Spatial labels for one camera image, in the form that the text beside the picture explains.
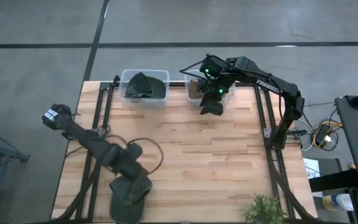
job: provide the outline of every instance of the plastic container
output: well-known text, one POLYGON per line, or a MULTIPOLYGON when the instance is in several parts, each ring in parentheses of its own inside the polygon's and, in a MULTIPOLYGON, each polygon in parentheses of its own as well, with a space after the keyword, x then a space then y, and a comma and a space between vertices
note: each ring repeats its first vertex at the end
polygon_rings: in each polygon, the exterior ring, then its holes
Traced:
POLYGON ((119 83, 119 95, 123 99, 123 102, 126 106, 134 109, 153 109, 153 110, 163 110, 165 108, 165 102, 168 99, 169 93, 169 72, 165 70, 145 70, 145 69, 127 69, 122 72, 121 80, 119 83), (129 81, 139 72, 142 72, 148 77, 158 78, 164 82, 166 93, 164 99, 134 99, 126 98, 125 91, 128 86, 129 81))
MULTIPOLYGON (((195 74, 195 75, 199 75, 201 77, 204 77, 204 73, 200 72, 199 70, 190 70, 190 71, 187 71, 188 73, 192 73, 192 74, 195 74)), ((195 110, 200 110, 201 107, 200 107, 200 103, 201 103, 201 100, 202 99, 191 99, 189 97, 189 82, 191 80, 195 80, 197 79, 196 77, 192 77, 191 75, 185 75, 185 90, 186 90, 186 97, 187 97, 187 100, 189 101, 189 104, 190 104, 190 107, 195 109, 195 110)), ((229 88, 229 93, 226 93, 226 95, 224 96, 224 98, 221 100, 221 104, 223 105, 223 107, 226 107, 229 102, 232 100, 232 99, 235 99, 236 98, 236 85, 233 84, 232 86, 230 86, 229 88)))
POLYGON ((349 194, 327 195, 323 197, 323 205, 327 210, 353 211, 353 204, 349 194))

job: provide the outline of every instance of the gray floor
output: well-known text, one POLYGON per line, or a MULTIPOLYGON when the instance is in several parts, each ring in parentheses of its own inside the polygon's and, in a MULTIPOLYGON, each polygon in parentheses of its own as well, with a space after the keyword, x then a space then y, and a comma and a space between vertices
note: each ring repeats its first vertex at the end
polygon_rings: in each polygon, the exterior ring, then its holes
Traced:
MULTIPOLYGON (((92 43, 102 3, 0 0, 0 44, 92 43)), ((358 0, 111 0, 100 40, 275 41, 358 41, 358 0)), ((182 80, 178 70, 207 52, 251 58, 261 69, 296 83, 307 105, 358 93, 358 47, 99 49, 90 79, 112 80, 127 68, 150 68, 168 70, 172 80, 182 80)), ((76 106, 89 54, 89 49, 0 49, 0 135, 31 154, 28 164, 9 167, 0 193, 0 223, 48 220, 67 141, 40 117, 55 102, 76 106)), ((333 109, 306 107, 305 113, 316 124, 333 109)), ((339 146, 350 156, 339 133, 339 146)), ((339 149, 312 148, 303 155, 338 157, 344 169, 350 164, 339 149)), ((319 215, 346 220, 342 213, 320 210, 319 215)))

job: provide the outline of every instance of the wooden table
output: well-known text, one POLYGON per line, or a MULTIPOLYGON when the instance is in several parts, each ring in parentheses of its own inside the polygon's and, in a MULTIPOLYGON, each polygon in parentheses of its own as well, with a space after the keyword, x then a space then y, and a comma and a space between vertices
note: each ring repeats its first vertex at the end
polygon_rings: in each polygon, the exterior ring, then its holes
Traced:
MULTIPOLYGON (((81 116, 75 121, 84 128, 91 128, 99 84, 83 85, 78 103, 81 116)), ((272 95, 272 103, 278 114, 276 95, 272 95)), ((149 176, 153 188, 146 198, 143 222, 242 222, 242 213, 250 207, 255 194, 272 194, 254 87, 237 87, 236 99, 222 116, 200 115, 192 110, 183 87, 170 88, 165 110, 130 110, 116 88, 109 125, 111 134, 127 140, 154 139, 164 152, 162 166, 149 176)), ((151 170, 160 160, 159 151, 146 141, 139 143, 144 153, 138 161, 151 170)), ((72 141, 67 152, 78 146, 72 141)), ((291 190, 307 211, 317 217, 299 145, 287 144, 283 156, 291 190)), ((78 193, 85 157, 86 150, 82 149, 65 159, 52 218, 62 214, 78 193)), ((111 222, 112 180, 113 173, 102 167, 94 222, 111 222)))

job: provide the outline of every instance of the table leg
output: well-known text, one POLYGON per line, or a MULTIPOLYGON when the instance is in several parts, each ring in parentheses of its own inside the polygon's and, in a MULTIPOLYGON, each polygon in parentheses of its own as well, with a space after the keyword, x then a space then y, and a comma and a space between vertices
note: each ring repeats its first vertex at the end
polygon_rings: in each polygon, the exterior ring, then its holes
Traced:
POLYGON ((358 174, 355 169, 309 179, 312 192, 354 187, 358 188, 358 174))

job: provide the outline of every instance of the white bottle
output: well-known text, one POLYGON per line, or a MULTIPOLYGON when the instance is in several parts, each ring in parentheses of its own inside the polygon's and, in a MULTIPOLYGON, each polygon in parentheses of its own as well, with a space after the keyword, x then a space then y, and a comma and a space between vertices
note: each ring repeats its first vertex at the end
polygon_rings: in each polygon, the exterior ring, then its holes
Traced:
POLYGON ((353 211, 353 204, 349 194, 327 195, 323 197, 323 205, 327 210, 353 211))

